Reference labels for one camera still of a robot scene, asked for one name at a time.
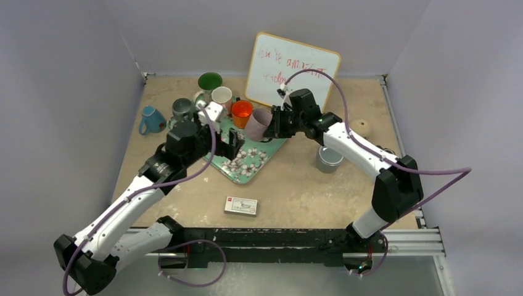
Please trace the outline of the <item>blue grey mug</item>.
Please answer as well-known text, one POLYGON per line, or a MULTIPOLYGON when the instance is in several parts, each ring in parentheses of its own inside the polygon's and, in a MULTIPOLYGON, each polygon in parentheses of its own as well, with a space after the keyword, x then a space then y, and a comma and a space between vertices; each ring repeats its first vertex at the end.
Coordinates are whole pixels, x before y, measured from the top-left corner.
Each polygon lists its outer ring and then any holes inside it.
POLYGON ((181 97, 174 101, 171 106, 172 119, 181 121, 192 117, 194 113, 194 102, 188 98, 181 97))

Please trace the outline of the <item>lilac mug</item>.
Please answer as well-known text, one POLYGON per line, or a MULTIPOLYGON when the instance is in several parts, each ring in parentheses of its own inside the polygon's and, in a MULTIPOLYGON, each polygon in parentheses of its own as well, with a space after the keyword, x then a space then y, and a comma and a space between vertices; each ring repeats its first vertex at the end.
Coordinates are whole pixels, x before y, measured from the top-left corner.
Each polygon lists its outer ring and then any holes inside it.
POLYGON ((264 135, 268 129, 273 115, 263 109, 254 109, 245 128, 244 134, 247 139, 254 142, 270 142, 272 139, 264 135))

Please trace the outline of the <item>pink faceted mug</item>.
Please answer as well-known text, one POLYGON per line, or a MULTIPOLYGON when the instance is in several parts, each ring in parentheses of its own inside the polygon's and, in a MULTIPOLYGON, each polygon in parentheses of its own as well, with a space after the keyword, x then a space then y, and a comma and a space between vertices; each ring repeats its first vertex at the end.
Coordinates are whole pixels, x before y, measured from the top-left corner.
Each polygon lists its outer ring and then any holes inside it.
POLYGON ((214 89, 211 93, 211 98, 213 102, 222 105, 227 110, 229 110, 233 104, 233 92, 225 86, 214 89))

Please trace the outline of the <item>orange mug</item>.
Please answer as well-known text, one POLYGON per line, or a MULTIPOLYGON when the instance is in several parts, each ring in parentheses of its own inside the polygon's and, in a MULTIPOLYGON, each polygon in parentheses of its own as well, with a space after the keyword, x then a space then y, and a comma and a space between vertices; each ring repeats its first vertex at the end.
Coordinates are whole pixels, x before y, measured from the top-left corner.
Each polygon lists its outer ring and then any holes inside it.
POLYGON ((240 129, 244 129, 253 112, 253 105, 246 100, 238 100, 231 107, 233 124, 240 129))

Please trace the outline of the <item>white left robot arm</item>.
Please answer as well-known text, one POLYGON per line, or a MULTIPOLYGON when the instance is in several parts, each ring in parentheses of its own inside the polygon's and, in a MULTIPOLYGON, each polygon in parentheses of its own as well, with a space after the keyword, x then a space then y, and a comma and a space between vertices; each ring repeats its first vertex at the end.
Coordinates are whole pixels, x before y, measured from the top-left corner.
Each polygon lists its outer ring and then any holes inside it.
POLYGON ((177 252, 192 244, 208 242, 190 234, 169 216, 159 218, 133 237, 123 236, 176 185, 203 173, 214 157, 236 158, 244 140, 234 128, 229 129, 225 141, 221 136, 222 130, 215 122, 175 123, 165 142, 157 146, 126 191, 108 209, 74 236, 63 234, 54 242, 57 259, 64 270, 64 295, 101 292, 119 271, 149 252, 164 249, 177 252), (69 279, 80 288, 69 291, 69 279))

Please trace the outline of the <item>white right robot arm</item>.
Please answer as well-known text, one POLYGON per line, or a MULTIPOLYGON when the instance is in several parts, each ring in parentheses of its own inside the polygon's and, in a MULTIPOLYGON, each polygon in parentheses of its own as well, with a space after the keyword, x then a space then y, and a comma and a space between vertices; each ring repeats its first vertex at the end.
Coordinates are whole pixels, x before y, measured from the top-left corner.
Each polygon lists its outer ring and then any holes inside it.
POLYGON ((303 133, 320 146, 342 155, 374 181, 370 208, 347 227, 346 242, 352 250, 363 250, 373 234, 394 223, 423 199, 420 177, 412 172, 417 168, 412 157, 398 158, 348 131, 340 117, 321 112, 309 89, 289 91, 281 86, 277 92, 283 102, 272 106, 265 137, 282 139, 303 133))

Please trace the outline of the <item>floral mug green inside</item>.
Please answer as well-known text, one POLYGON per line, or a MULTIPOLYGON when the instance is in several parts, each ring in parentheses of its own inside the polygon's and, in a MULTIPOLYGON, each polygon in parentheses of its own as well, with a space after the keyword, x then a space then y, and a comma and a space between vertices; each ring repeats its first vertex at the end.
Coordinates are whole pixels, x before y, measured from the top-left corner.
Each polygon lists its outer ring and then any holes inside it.
POLYGON ((207 72, 199 76, 197 80, 199 91, 194 94, 194 100, 211 101, 212 92, 223 85, 223 78, 216 72, 207 72))

